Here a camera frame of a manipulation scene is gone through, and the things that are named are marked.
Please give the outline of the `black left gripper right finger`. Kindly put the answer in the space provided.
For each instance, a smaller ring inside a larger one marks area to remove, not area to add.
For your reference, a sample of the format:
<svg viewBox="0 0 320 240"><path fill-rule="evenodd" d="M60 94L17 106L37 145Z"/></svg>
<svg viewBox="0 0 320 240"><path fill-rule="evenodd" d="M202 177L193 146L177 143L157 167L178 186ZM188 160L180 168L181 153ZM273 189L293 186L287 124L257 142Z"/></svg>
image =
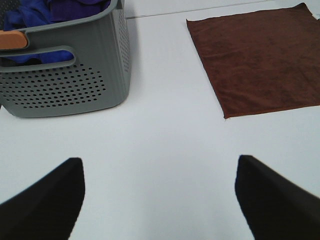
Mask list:
<svg viewBox="0 0 320 240"><path fill-rule="evenodd" d="M238 159L235 195L256 240L318 240L320 199L251 155Z"/></svg>

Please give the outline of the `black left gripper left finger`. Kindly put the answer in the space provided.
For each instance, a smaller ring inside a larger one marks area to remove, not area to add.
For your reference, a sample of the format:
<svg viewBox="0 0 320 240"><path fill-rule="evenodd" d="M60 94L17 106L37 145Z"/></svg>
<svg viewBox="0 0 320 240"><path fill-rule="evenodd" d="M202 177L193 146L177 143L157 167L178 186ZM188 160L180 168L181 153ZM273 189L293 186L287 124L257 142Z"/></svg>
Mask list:
<svg viewBox="0 0 320 240"><path fill-rule="evenodd" d="M67 240L85 197L81 158L69 158L0 205L2 240Z"/></svg>

